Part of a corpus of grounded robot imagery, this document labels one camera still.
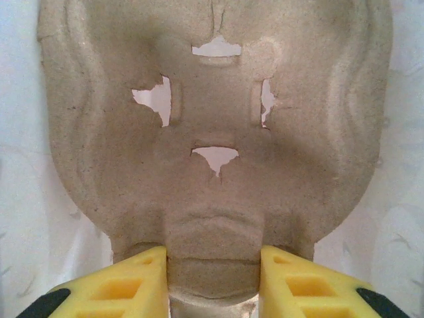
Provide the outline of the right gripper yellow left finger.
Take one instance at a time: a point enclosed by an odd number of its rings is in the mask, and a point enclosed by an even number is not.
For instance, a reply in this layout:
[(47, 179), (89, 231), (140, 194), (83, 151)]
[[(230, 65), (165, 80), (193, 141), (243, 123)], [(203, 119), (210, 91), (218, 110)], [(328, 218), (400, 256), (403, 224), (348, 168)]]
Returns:
[(157, 246), (56, 286), (19, 317), (168, 317), (166, 248)]

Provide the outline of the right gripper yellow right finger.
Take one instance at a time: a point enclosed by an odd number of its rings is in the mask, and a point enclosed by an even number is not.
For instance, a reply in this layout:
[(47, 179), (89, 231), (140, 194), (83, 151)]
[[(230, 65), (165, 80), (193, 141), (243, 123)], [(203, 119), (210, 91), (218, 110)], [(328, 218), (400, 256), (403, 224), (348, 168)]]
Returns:
[(264, 246), (260, 266), (260, 316), (380, 318), (408, 315), (366, 282), (274, 246)]

